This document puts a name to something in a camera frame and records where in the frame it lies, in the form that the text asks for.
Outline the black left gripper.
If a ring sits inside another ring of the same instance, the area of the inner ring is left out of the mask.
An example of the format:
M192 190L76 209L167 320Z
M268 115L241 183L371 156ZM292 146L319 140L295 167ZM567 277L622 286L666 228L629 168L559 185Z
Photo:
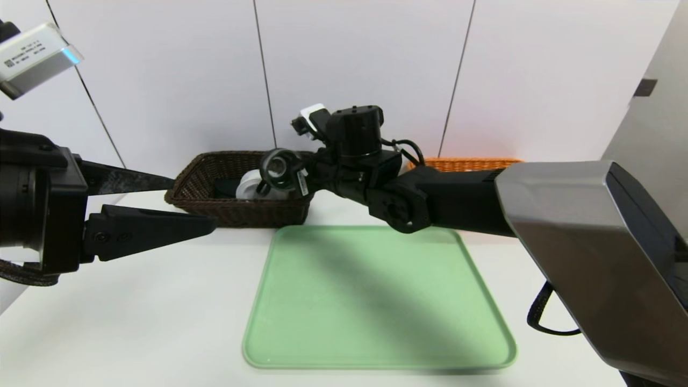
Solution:
M44 135L2 130L2 247L39 252L42 274L57 275L75 272L82 257L107 262L213 233L212 217L115 205L103 205L84 224L88 196L174 185L172 178L76 160Z

